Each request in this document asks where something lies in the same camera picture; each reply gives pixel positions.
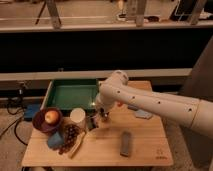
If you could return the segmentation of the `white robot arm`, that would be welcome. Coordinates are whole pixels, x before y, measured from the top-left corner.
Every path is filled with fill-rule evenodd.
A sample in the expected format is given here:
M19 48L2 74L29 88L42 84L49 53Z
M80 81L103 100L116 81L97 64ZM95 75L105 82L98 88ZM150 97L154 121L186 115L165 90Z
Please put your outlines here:
M121 102L168 118L213 139L213 102L133 88L127 85L128 80L124 71L115 70L101 83L95 101L99 113L108 113L116 102Z

